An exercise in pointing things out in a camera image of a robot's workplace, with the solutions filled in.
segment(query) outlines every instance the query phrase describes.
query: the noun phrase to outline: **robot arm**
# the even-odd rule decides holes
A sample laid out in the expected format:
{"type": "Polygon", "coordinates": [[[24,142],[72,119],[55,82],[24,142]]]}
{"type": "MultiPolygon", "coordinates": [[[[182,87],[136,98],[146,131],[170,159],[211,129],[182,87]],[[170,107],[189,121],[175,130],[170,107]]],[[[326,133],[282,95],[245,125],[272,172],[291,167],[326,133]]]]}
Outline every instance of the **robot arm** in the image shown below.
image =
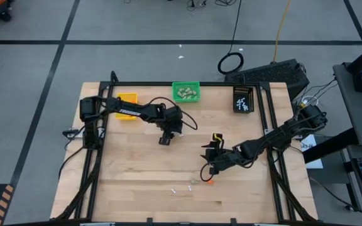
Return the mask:
{"type": "Polygon", "coordinates": [[[170,145],[174,132],[182,133],[182,111],[177,105],[166,108],[165,104],[139,105],[121,100],[120,98],[108,97],[86,97],[80,101],[80,120],[85,123],[84,145],[88,148],[99,147],[99,133],[97,131],[97,120],[110,113],[122,113],[141,118],[147,123],[155,123],[163,131],[159,140],[161,145],[170,145]],[[105,103],[100,112],[97,103],[105,103]]]}
{"type": "Polygon", "coordinates": [[[300,109],[295,117],[287,120],[283,125],[263,137],[244,141],[233,146],[232,149],[223,148],[222,134],[213,134],[212,141],[203,146],[207,149],[205,155],[202,155],[207,161],[206,165],[212,166],[209,169],[209,174],[211,176],[217,175],[220,171],[235,165],[250,168],[265,148],[271,146],[277,150],[284,150],[290,146],[293,137],[306,137],[323,129],[327,123],[325,116],[326,113],[321,112],[317,106],[310,105],[300,109]]]}

